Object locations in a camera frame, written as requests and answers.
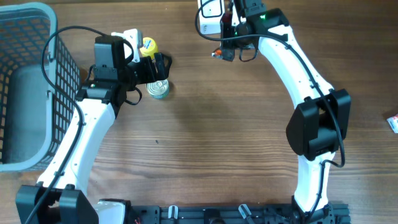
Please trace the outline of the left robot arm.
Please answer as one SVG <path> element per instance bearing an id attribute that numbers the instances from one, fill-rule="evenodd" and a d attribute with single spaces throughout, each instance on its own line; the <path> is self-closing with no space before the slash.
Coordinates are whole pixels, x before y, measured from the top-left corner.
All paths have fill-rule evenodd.
<path id="1" fill-rule="evenodd" d="M 137 85 L 168 78 L 172 58 L 156 52 L 134 59 L 142 37 L 100 35 L 95 39 L 95 77 L 79 87 L 60 147 L 35 185 L 22 185 L 16 205 L 22 223 L 138 223 L 128 200 L 92 204 L 86 190 L 93 163 L 121 106 L 131 105 Z"/>

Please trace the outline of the red white snack packet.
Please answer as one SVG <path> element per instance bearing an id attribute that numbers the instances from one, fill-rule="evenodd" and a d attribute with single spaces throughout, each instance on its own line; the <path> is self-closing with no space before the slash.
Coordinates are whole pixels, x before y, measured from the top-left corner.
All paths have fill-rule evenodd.
<path id="1" fill-rule="evenodd" d="M 390 125 L 392 131 L 394 133 L 398 133 L 398 114 L 391 116 L 390 118 L 387 118 L 386 121 Z"/>

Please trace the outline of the round tin can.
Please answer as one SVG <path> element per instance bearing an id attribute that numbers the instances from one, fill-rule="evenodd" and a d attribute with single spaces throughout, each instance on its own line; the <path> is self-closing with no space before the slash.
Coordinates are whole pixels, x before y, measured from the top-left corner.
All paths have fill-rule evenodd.
<path id="1" fill-rule="evenodd" d="M 151 97 L 155 99 L 163 99 L 169 94 L 169 81 L 161 80 L 146 85 L 146 90 Z"/>

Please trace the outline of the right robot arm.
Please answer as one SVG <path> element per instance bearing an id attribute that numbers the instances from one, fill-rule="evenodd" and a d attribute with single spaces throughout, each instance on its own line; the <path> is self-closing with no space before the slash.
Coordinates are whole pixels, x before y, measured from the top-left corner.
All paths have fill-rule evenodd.
<path id="1" fill-rule="evenodd" d="M 231 9 L 238 17 L 233 31 L 236 46 L 252 45 L 268 59 L 294 105 L 286 127 L 288 143 L 298 156 L 292 221 L 320 221 L 330 207 L 326 196 L 330 167 L 345 165 L 343 141 L 351 97 L 317 72 L 280 9 L 267 10 L 262 1 L 233 1 Z"/>

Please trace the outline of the yellow mentos gum bottle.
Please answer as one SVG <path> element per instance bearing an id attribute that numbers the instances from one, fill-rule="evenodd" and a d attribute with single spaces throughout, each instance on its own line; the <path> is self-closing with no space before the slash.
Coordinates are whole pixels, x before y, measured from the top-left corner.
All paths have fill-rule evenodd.
<path id="1" fill-rule="evenodd" d="M 152 60 L 155 59 L 154 54 L 159 52 L 156 41 L 150 37 L 144 37 L 140 52 L 143 57 L 150 57 Z"/>

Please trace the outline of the black red snack packet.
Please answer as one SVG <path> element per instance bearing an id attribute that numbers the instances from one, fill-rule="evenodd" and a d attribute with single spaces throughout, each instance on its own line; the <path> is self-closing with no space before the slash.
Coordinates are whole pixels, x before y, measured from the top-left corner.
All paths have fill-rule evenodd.
<path id="1" fill-rule="evenodd" d="M 223 14 L 220 21 L 221 39 L 227 39 L 233 36 L 234 29 L 232 28 L 232 14 L 226 12 Z M 220 46 L 211 55 L 214 58 L 232 62 L 234 60 L 234 44 L 232 40 L 223 40 Z"/>

